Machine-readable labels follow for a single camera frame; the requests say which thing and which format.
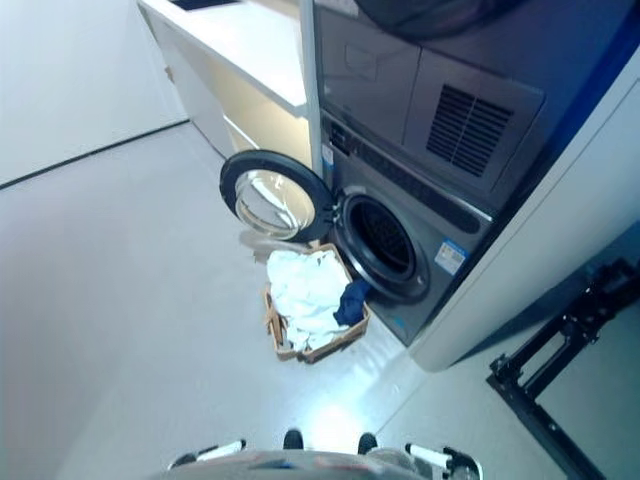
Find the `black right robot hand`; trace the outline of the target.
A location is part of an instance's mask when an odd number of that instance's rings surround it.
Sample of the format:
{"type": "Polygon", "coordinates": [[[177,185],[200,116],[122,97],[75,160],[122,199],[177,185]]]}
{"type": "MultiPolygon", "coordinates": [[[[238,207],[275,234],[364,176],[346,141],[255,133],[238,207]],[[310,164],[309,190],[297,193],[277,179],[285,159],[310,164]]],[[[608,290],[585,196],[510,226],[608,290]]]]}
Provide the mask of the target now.
{"type": "Polygon", "coordinates": [[[405,451],[422,461],[439,467],[444,479],[479,479],[484,478],[481,464],[470,455],[450,447],[442,451],[432,450],[415,443],[407,443],[405,451]]]}

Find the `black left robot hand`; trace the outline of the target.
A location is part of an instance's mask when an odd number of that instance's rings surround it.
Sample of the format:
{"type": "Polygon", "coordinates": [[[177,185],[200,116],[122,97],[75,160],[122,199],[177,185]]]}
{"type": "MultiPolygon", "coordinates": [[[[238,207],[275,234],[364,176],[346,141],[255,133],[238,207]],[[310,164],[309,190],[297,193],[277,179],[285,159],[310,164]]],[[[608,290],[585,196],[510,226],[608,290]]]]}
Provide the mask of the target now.
{"type": "Polygon", "coordinates": [[[241,452],[246,448],[246,440],[239,439],[225,445],[214,445],[203,450],[188,452],[181,455],[174,460],[168,467],[168,470],[172,470],[182,465],[199,462],[209,461],[216,458],[220,458],[227,455],[232,455],[241,452]]]}

